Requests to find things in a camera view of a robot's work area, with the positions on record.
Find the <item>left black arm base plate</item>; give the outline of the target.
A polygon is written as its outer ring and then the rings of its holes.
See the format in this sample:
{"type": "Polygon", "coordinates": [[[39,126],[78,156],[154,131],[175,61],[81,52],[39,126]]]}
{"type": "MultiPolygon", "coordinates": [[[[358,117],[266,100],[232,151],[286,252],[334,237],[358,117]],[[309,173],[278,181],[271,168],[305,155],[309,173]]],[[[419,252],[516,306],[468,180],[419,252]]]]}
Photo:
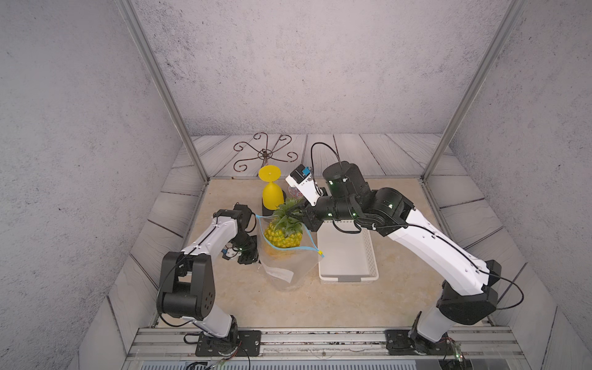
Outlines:
{"type": "Polygon", "coordinates": [[[258,330],[231,331],[219,339],[208,334],[200,334],[197,339],[197,357],[258,357],[261,353],[262,332],[258,330]]]}

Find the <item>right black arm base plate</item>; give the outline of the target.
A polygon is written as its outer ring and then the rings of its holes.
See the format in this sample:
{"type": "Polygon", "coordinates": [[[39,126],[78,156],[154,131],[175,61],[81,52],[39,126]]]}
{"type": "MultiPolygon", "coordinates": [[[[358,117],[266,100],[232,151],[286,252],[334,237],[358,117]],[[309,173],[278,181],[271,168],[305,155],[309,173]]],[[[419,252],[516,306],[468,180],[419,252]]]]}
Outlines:
{"type": "Polygon", "coordinates": [[[409,337],[408,329],[385,330],[385,347],[390,356],[454,357],[455,348],[450,339],[442,337],[436,343],[423,337],[409,337]]]}

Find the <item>clear zip-top plastic bag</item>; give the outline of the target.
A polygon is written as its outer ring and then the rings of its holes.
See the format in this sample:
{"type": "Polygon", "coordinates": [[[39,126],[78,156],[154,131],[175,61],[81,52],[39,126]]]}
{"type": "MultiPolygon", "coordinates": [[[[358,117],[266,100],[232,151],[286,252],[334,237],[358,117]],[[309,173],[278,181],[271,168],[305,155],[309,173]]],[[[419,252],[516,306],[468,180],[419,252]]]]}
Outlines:
{"type": "Polygon", "coordinates": [[[279,290],[290,291],[298,288],[304,277],[316,268],[324,254],[317,247],[311,232],[305,227],[286,237],[291,244],[279,247],[281,234],[275,231],[267,232],[273,217],[257,216],[257,250],[268,280],[279,290]]]}

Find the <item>yellow green toy pineapple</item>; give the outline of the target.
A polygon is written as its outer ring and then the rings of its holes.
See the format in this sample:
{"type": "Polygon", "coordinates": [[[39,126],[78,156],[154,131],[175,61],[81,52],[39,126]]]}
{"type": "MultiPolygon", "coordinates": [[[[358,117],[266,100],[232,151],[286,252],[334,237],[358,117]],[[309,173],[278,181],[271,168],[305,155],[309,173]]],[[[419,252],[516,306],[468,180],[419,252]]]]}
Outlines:
{"type": "Polygon", "coordinates": [[[264,232],[265,238],[276,248],[288,249],[301,246],[303,238],[302,200],[288,198],[271,216],[264,232]]]}

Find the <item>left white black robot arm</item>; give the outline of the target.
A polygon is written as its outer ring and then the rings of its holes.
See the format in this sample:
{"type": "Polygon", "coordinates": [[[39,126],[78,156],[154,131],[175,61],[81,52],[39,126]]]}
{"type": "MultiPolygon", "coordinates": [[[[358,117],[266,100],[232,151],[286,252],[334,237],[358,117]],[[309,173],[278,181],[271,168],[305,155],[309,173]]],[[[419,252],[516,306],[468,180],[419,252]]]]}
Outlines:
{"type": "Polygon", "coordinates": [[[248,225],[254,213],[237,203],[232,210],[214,213],[211,225],[180,252],[168,252],[161,264],[157,312],[176,319],[189,319],[206,335],[235,345],[237,320],[215,304],[213,263],[231,245],[240,265],[258,262],[257,238],[248,225]]]}

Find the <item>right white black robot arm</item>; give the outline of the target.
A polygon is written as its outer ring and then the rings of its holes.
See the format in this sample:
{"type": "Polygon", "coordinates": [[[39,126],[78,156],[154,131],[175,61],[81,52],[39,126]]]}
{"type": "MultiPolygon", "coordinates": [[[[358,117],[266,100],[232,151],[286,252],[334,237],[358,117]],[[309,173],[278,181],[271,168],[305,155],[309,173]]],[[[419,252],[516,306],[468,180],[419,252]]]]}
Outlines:
{"type": "Polygon", "coordinates": [[[444,279],[442,294],[433,307],[419,313],[409,332],[414,345],[441,342],[456,324],[475,325],[498,307],[495,284],[501,265],[483,261],[459,247],[433,226],[399,191],[373,190],[357,165],[334,163],[323,172],[328,185],[321,190],[310,168],[300,165],[286,178],[305,200],[301,220],[311,231],[326,221],[351,220],[358,228],[375,231],[406,247],[444,279]]]}

